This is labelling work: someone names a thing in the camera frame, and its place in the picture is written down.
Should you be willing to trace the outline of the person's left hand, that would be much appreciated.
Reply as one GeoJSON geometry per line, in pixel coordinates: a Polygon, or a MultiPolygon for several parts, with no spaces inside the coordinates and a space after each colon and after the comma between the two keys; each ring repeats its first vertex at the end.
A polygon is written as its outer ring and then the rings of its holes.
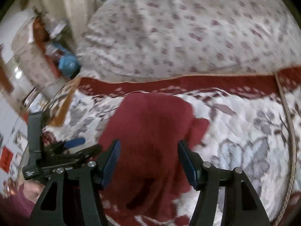
{"type": "Polygon", "coordinates": [[[25,181],[23,194],[26,199],[36,204],[44,188],[45,185],[37,181],[25,181]]]}

